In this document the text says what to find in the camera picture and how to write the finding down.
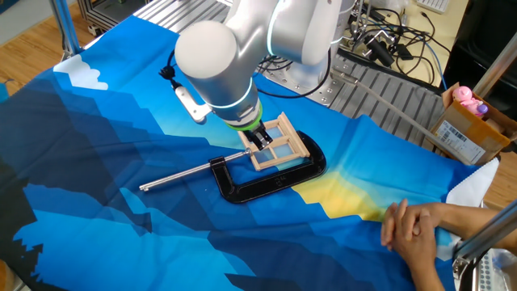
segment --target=metal frame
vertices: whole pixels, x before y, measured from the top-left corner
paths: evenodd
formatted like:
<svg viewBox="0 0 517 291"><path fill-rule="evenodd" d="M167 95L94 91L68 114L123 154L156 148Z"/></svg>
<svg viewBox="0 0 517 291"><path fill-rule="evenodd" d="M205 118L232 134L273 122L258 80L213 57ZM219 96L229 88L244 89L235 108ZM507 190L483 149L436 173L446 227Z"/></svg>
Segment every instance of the metal frame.
<svg viewBox="0 0 517 291"><path fill-rule="evenodd" d="M501 51L498 58L483 75L479 83L474 87L473 92L481 98L485 98L495 83L506 72L508 67L517 58L517 32Z"/></svg>
<svg viewBox="0 0 517 291"><path fill-rule="evenodd" d="M49 0L50 6L54 18L56 18L57 28L61 32L61 38L63 41L63 58L61 61L66 60L73 55L82 52L82 48L79 45L78 36L75 33L74 22L68 9L66 0Z"/></svg>
<svg viewBox="0 0 517 291"><path fill-rule="evenodd" d="M145 5L149 4L151 0L145 0ZM79 10L81 15L88 23L93 24L104 31L112 29L119 22L108 15L99 13L94 8L91 0L78 0Z"/></svg>
<svg viewBox="0 0 517 291"><path fill-rule="evenodd" d="M476 262L485 251L517 229L517 200L492 218L475 235L459 245L452 265L456 279L461 278L465 268Z"/></svg>

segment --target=yellow pattern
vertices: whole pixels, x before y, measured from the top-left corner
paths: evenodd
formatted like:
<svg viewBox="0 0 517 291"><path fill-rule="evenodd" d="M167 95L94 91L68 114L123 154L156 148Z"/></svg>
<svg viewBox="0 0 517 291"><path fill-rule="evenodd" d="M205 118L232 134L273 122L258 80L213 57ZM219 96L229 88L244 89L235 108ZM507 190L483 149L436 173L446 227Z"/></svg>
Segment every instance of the yellow pattern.
<svg viewBox="0 0 517 291"><path fill-rule="evenodd" d="M359 215L363 220L381 221L385 212L368 193L346 181L339 172L328 173L292 189L305 203L319 203L329 218Z"/></svg>

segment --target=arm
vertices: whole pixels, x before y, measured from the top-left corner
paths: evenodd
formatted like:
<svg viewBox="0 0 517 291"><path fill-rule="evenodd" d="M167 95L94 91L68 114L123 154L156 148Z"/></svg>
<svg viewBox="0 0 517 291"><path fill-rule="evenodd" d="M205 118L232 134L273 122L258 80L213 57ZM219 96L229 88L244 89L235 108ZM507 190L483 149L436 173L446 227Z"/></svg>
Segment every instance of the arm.
<svg viewBox="0 0 517 291"><path fill-rule="evenodd" d="M382 224L381 243L388 248L391 247L393 232L395 231L395 219L393 214L397 210L397 207L396 203L389 206ZM473 236L498 213L492 209L449 205L445 203L413 205L407 208L406 215L403 217L401 224L406 238L410 239L413 234L419 234L420 225L418 224L418 219L424 208L430 211L431 222L434 227L440 226L445 230L459 235L462 239ZM517 230L508 234L500 242L496 243L494 247L504 248L517 254Z"/></svg>
<svg viewBox="0 0 517 291"><path fill-rule="evenodd" d="M422 210L419 222L420 234L412 235L410 239L407 239L402 231L403 218L407 209L407 200L403 200L396 212L393 213L396 225L392 241L393 248L410 268L417 291L441 291L443 290L442 282L435 268L435 227L431 220L431 213L427 209Z"/></svg>
<svg viewBox="0 0 517 291"><path fill-rule="evenodd" d="M434 264L422 269L410 267L410 270L414 287L417 289L417 291L444 290L442 282L438 278L438 273L436 272Z"/></svg>
<svg viewBox="0 0 517 291"><path fill-rule="evenodd" d="M465 207L458 205L436 204L441 212L439 227L444 228L462 239L472 237L498 212L492 209L478 207ZM494 245L496 248L503 248L517 255L517 230L508 234L505 238Z"/></svg>

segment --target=pink toy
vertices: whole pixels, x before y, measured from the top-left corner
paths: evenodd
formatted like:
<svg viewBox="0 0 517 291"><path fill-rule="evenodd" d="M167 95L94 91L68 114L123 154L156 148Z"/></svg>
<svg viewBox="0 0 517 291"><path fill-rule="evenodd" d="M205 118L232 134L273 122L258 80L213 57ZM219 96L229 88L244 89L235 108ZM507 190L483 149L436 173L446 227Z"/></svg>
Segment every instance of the pink toy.
<svg viewBox="0 0 517 291"><path fill-rule="evenodd" d="M476 116L482 116L488 112L488 106L484 105L483 101L473 98L472 91L466 86L456 88L452 92L452 98Z"/></svg>

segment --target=white plastic connector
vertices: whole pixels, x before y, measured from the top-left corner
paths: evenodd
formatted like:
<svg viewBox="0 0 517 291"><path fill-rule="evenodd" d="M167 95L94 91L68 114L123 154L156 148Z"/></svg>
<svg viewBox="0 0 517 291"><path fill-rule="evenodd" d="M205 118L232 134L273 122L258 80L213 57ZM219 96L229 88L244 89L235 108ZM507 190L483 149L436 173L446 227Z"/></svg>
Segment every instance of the white plastic connector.
<svg viewBox="0 0 517 291"><path fill-rule="evenodd" d="M203 124L206 121L206 115L209 114L212 109L207 104L199 105L184 86L178 87L174 92L192 119L196 123Z"/></svg>

